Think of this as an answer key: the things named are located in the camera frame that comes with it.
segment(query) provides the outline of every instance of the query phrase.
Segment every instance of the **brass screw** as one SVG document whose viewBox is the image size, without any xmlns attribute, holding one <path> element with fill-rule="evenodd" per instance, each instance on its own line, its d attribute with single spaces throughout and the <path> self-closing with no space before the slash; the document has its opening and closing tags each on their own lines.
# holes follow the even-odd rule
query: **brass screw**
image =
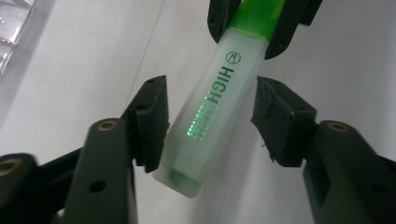
<svg viewBox="0 0 396 224">
<path fill-rule="evenodd" d="M 17 170 L 21 165 L 21 160 L 19 159 L 8 159 L 6 161 L 0 162 L 0 176 L 9 175 L 15 170 Z"/>
<path fill-rule="evenodd" d="M 329 123 L 329 127 L 339 133 L 347 133 L 348 131 L 348 127 L 345 124 L 338 122 Z"/>
<path fill-rule="evenodd" d="M 113 130 L 117 126 L 117 122 L 113 120 L 105 121 L 98 126 L 98 130 L 102 132 Z"/>
</svg>

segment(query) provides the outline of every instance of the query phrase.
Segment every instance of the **highlighter bottom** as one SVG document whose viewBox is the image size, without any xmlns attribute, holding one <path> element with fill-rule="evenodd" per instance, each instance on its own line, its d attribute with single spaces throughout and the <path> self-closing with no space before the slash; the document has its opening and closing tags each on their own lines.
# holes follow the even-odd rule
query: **highlighter bottom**
<svg viewBox="0 0 396 224">
<path fill-rule="evenodd" d="M 157 181 L 189 198 L 195 197 L 201 187 L 201 183 L 163 163 L 160 163 L 153 176 Z"/>
</svg>

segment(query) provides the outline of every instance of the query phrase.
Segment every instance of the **glass object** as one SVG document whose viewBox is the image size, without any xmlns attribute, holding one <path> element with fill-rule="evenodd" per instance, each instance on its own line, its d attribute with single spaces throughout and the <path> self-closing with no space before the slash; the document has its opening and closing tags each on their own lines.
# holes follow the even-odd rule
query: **glass object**
<svg viewBox="0 0 396 224">
<path fill-rule="evenodd" d="M 11 46 L 0 45 L 0 75 L 3 74 L 4 70 L 6 69 L 11 54 Z"/>
<path fill-rule="evenodd" d="M 0 39 L 2 42 L 17 44 L 30 8 L 11 4 L 0 4 Z"/>
<path fill-rule="evenodd" d="M 27 5 L 29 5 L 30 7 L 32 6 L 32 5 L 34 5 L 35 4 L 35 0 L 15 0 L 15 1 L 17 1 L 17 2 L 22 2 L 22 3 L 24 3 L 24 4 L 27 4 Z"/>
<path fill-rule="evenodd" d="M 9 3 L 9 4 L 12 4 L 12 5 L 16 4 L 14 0 L 0 0 L 0 4 L 2 4 L 2 3 Z"/>
</svg>

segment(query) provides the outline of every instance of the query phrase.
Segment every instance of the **black clamp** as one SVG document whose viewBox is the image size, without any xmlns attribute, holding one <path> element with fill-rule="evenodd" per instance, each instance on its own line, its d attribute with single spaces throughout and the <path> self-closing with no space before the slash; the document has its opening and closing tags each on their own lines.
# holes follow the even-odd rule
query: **black clamp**
<svg viewBox="0 0 396 224">
<path fill-rule="evenodd" d="M 316 124 L 317 110 L 283 83 L 258 80 L 251 121 L 273 161 L 304 164 L 315 223 L 395 223 L 396 162 L 377 155 L 345 123 Z"/>
<path fill-rule="evenodd" d="M 0 223 L 137 223 L 131 161 L 157 169 L 168 114 L 166 78 L 155 77 L 120 119 L 93 124 L 83 148 L 41 166 L 28 154 L 0 157 Z"/>
<path fill-rule="evenodd" d="M 298 24 L 310 25 L 322 0 L 285 0 L 273 37 L 265 52 L 265 59 L 275 58 L 289 46 Z M 213 39 L 219 43 L 241 0 L 211 0 L 207 26 Z"/>
</svg>

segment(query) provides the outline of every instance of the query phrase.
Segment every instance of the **green ink reservoir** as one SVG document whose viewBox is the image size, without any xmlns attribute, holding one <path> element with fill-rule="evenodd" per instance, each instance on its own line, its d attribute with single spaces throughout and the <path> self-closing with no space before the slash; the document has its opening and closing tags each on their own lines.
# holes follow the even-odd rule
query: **green ink reservoir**
<svg viewBox="0 0 396 224">
<path fill-rule="evenodd" d="M 264 59 L 283 2 L 242 2 L 165 138 L 155 179 L 192 198 L 212 175 Z"/>
</svg>

